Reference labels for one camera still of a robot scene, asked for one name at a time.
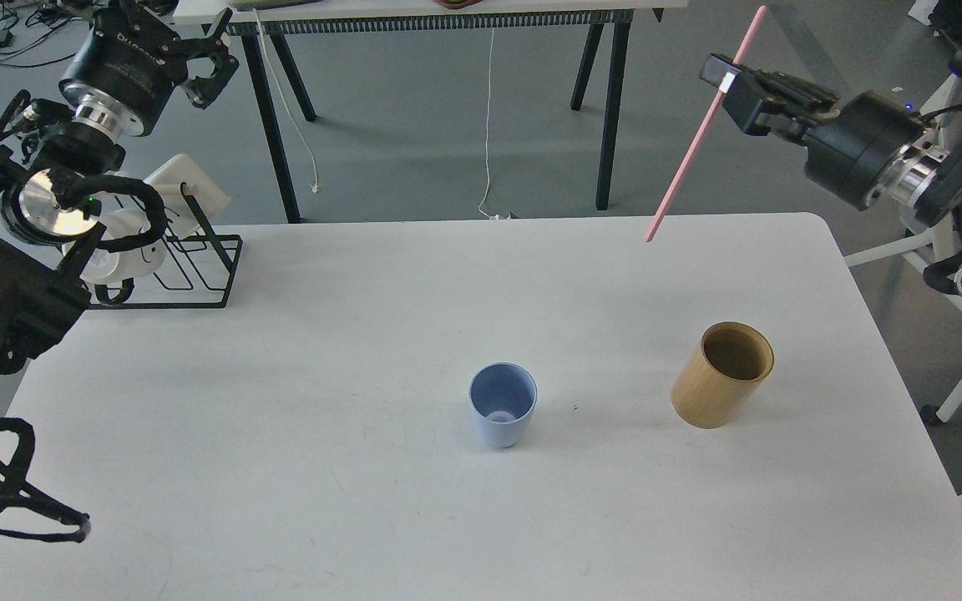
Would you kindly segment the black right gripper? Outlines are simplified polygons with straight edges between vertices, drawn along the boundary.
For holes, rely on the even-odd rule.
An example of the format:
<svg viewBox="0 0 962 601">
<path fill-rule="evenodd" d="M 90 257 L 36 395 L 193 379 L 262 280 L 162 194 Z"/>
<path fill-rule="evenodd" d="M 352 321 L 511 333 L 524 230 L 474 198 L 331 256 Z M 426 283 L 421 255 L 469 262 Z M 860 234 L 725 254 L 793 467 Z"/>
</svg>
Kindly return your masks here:
<svg viewBox="0 0 962 601">
<path fill-rule="evenodd" d="M 916 205 L 935 178 L 931 129 L 881 94 L 862 93 L 836 108 L 840 96 L 830 88 L 725 54 L 710 54 L 700 79 L 724 94 L 721 106 L 742 133 L 803 138 L 807 179 L 856 210 L 885 199 Z"/>
</svg>

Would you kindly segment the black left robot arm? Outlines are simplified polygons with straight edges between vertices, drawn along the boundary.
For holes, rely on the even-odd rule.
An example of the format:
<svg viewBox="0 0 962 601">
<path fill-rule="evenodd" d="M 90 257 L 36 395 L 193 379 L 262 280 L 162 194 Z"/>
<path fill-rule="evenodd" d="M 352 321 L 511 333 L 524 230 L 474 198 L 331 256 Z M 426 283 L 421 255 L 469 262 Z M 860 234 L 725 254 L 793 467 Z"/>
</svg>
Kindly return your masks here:
<svg viewBox="0 0 962 601">
<path fill-rule="evenodd" d="M 119 138 L 152 132 L 173 91 L 207 108 L 238 69 L 222 8 L 203 38 L 182 38 L 138 1 L 92 12 L 58 84 L 63 100 L 20 91 L 0 117 L 0 374 L 56 346 L 89 308 L 84 267 L 163 239 L 163 197 L 119 175 Z M 82 543 L 88 514 L 32 486 L 33 427 L 0 417 L 0 536 Z"/>
</svg>

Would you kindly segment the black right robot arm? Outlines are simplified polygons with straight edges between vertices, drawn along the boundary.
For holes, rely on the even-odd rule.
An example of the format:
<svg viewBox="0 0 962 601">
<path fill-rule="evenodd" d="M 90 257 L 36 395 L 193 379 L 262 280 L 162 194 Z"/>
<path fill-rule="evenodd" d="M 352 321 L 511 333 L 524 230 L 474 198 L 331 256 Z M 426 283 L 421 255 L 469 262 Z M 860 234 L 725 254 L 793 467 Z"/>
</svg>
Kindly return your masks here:
<svg viewBox="0 0 962 601">
<path fill-rule="evenodd" d="M 962 46 L 950 69 L 962 80 Z M 726 93 L 722 107 L 742 133 L 805 148 L 806 178 L 853 208 L 890 200 L 931 228 L 962 205 L 962 139 L 953 149 L 933 144 L 932 114 L 875 92 L 839 105 L 813 81 L 722 54 L 707 57 L 700 78 Z"/>
</svg>

